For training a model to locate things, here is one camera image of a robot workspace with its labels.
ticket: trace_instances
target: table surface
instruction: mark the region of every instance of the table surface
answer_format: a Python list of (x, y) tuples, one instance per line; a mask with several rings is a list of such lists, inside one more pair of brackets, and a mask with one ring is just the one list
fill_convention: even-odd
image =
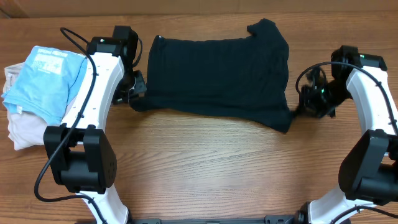
[[(340, 45), (382, 55), (389, 87), (398, 100), (398, 13), (267, 13), (215, 16), (114, 16), (1, 19), (0, 67), (23, 62), (35, 45), (78, 51), (60, 33), (65, 26), (87, 39), (111, 36), (114, 25), (131, 26), (144, 42), (138, 69), (146, 76), (154, 37), (187, 40), (246, 37), (246, 26), (274, 21), (290, 47), (286, 97), (295, 108), (297, 76), (328, 61)], [(73, 223), (92, 220), (81, 200), (43, 203), (33, 194), (47, 156), (43, 146), (13, 150), (7, 116), (0, 112), (0, 223)], [(352, 100), (336, 118), (296, 119), (287, 134), (251, 121), (157, 110), (138, 113), (112, 106), (106, 135), (118, 158), (116, 188), (134, 218), (243, 218), (294, 213), (338, 183), (342, 160), (361, 137)], [(40, 192), (69, 194), (47, 172)], [(398, 205), (384, 206), (398, 213)], [(353, 223), (396, 223), (373, 212)]]

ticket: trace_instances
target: black mounting bracket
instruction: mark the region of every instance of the black mounting bracket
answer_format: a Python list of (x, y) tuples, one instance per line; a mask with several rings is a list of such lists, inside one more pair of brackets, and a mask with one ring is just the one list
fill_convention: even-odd
[[(382, 163), (386, 152), (392, 165)], [(338, 183), (346, 198), (376, 205), (398, 202), (397, 153), (398, 136), (367, 130), (340, 166)]]
[(142, 73), (133, 70), (137, 44), (138, 35), (131, 27), (115, 26), (112, 37), (93, 37), (87, 45), (89, 54), (112, 53), (112, 56), (120, 56), (122, 59), (124, 75), (114, 92), (113, 104), (131, 102), (147, 90)]
[[(65, 124), (47, 127), (44, 146), (49, 158), (68, 131)], [(84, 152), (70, 150), (78, 142), (83, 142)], [(55, 182), (73, 193), (85, 190), (103, 194), (116, 178), (116, 156), (104, 131), (94, 126), (75, 129), (50, 165)]]

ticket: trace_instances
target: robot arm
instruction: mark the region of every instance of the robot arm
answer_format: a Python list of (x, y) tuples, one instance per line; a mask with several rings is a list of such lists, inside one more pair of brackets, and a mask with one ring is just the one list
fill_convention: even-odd
[[(348, 50), (352, 54), (351, 58), (375, 59), (366, 62), (373, 66), (361, 67), (381, 82), (393, 115), (397, 117), (398, 112), (388, 88), (386, 67), (382, 59), (380, 61), (380, 57), (358, 54), (357, 49), (351, 50), (350, 48)], [(336, 67), (335, 71), (344, 72)], [(339, 185), (321, 199), (309, 203), (308, 223), (311, 224), (330, 223), (338, 215), (359, 205), (375, 207), (398, 199), (395, 165), (381, 164), (387, 153), (392, 160), (396, 160), (394, 143), (397, 141), (381, 89), (357, 69), (352, 69), (349, 73), (346, 89), (355, 102), (363, 136), (341, 164)], [(357, 212), (354, 210), (345, 215), (336, 224), (347, 220)]]
[[(138, 35), (130, 27), (116, 26), (112, 38), (94, 37), (88, 44), (87, 52), (97, 71), (94, 88), (68, 144), (50, 163), (55, 182), (69, 192), (93, 198), (108, 224), (132, 223), (131, 214), (114, 186), (117, 161), (104, 130), (111, 103), (129, 103), (146, 91), (142, 74), (132, 69), (137, 41)], [(90, 89), (92, 75), (92, 64), (88, 64), (76, 100), (61, 126), (49, 126), (45, 130), (44, 145), (49, 158), (75, 122)], [(84, 145), (85, 151), (70, 150), (77, 144)], [(93, 204), (83, 200), (96, 222), (102, 223)]]
[[(381, 70), (381, 68), (370, 66), (364, 66), (363, 69), (381, 82), (388, 95), (394, 117), (398, 117), (398, 111), (387, 84), (387, 72)], [(395, 134), (389, 119), (386, 102), (380, 88), (375, 85), (373, 80), (354, 69), (347, 79), (346, 86), (354, 99), (362, 134), (367, 130), (376, 129), (381, 129), (387, 134)]]

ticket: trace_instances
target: black cable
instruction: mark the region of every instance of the black cable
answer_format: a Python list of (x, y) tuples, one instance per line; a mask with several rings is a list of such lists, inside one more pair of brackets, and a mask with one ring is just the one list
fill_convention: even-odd
[(67, 134), (65, 135), (65, 137), (62, 139), (61, 143), (57, 146), (57, 148), (55, 149), (54, 153), (50, 156), (50, 158), (48, 159), (48, 161), (45, 163), (45, 165), (43, 166), (43, 169), (40, 171), (39, 176), (37, 176), (36, 179), (36, 183), (35, 183), (35, 187), (34, 187), (34, 192), (35, 192), (35, 196), (37, 199), (39, 199), (42, 202), (59, 202), (62, 200), (69, 200), (69, 199), (73, 199), (73, 198), (83, 198), (83, 199), (87, 199), (88, 203), (91, 203), (94, 206), (94, 209), (96, 210), (99, 218), (101, 219), (101, 221), (106, 224), (106, 220), (104, 219), (104, 217), (102, 216), (102, 213), (100, 211), (100, 209), (98, 208), (97, 204), (95, 203), (94, 199), (87, 196), (87, 195), (69, 195), (69, 196), (65, 196), (65, 197), (59, 197), (59, 198), (43, 198), (40, 194), (39, 194), (39, 185), (40, 185), (40, 181), (42, 180), (45, 172), (47, 171), (47, 169), (50, 166), (50, 163), (54, 160), (55, 156), (57, 156), (57, 154), (61, 151), (61, 149), (66, 145), (67, 141), (69, 140), (70, 135), (72, 134), (73, 130), (76, 128), (77, 124), (79, 123), (80, 118), (83, 116), (83, 112), (86, 108), (87, 102), (90, 99), (91, 93), (93, 92), (93, 88), (94, 88), (94, 84), (95, 84), (95, 80), (96, 80), (96, 76), (97, 71), (96, 71), (96, 66), (94, 63), (94, 60), (91, 58), (91, 56), (87, 53), (87, 51), (81, 47), (78, 43), (76, 43), (65, 31), (75, 35), (76, 37), (78, 37), (79, 39), (81, 39), (82, 41), (88, 43), (87, 40), (85, 40), (83, 37), (81, 37), (80, 35), (76, 34), (75, 32), (61, 27), (60, 28), (61, 33), (70, 41), (72, 42), (76, 47), (78, 47), (88, 58), (88, 60), (91, 62), (92, 66), (93, 66), (93, 79), (91, 81), (91, 85), (90, 88), (88, 89), (88, 93), (87, 96), (81, 106), (80, 111), (77, 114), (76, 120), (75, 122), (72, 124), (71, 128), (69, 129), (69, 131), (67, 132)]
[(142, 40), (139, 37), (138, 37), (138, 40), (139, 40), (139, 44), (141, 45), (141, 49), (139, 50), (139, 54), (138, 54), (136, 61), (132, 64), (133, 68), (138, 65), (138, 62), (141, 59), (141, 54), (142, 54), (142, 48), (143, 48)]
[(0, 14), (4, 15), (4, 17), (7, 19), (11, 19), (11, 16), (9, 14), (7, 14), (6, 12), (4, 12), (2, 9), (0, 9)]
[(348, 209), (347, 211), (341, 213), (341, 214), (338, 215), (336, 218), (332, 219), (332, 221), (331, 221), (330, 223), (331, 223), (331, 224), (335, 224), (338, 220), (340, 220), (340, 219), (343, 218), (344, 216), (350, 214), (351, 212), (360, 211), (361, 209), (366, 209), (366, 210), (378, 212), (378, 213), (380, 213), (380, 214), (387, 215), (388, 217), (391, 217), (391, 218), (398, 218), (398, 215), (393, 214), (393, 213), (389, 213), (389, 212), (386, 212), (386, 211), (383, 211), (383, 210), (378, 209), (378, 208), (373, 208), (373, 207), (369, 207), (369, 206), (358, 205), (358, 206), (355, 206), (355, 207), (353, 207), (353, 208), (351, 208), (351, 209)]
[(299, 81), (300, 79), (311, 69), (317, 68), (317, 67), (321, 67), (323, 65), (346, 65), (349, 66), (351, 68), (355, 68), (360, 72), (363, 72), (365, 75), (367, 75), (371, 80), (373, 80), (375, 82), (375, 84), (380, 88), (380, 91), (384, 97), (384, 101), (386, 102), (386, 106), (387, 106), (387, 110), (388, 110), (388, 114), (390, 116), (390, 121), (391, 121), (391, 125), (392, 128), (394, 129), (395, 134), (398, 134), (398, 127), (397, 127), (397, 121), (394, 118), (394, 114), (392, 113), (392, 108), (391, 108), (391, 103), (390, 100), (388, 99), (387, 93), (385, 91), (385, 89), (383, 88), (383, 86), (381, 85), (381, 82), (379, 82), (379, 80), (377, 80), (377, 78), (375, 78), (373, 75), (371, 75), (369, 72), (367, 72), (366, 70), (364, 70), (363, 68), (359, 68), (358, 66), (352, 65), (350, 63), (345, 63), (345, 62), (322, 62), (322, 63), (318, 63), (315, 65), (312, 65), (311, 67), (308, 67), (307, 69), (304, 70), (304, 72), (302, 72), (296, 81), (296, 91), (297, 93), (299, 93), (299, 95), (301, 95), (301, 92), (299, 90)]
[(322, 75), (323, 75), (323, 85), (326, 85), (326, 83), (327, 83), (326, 73), (321, 67), (319, 67), (319, 69), (321, 70)]

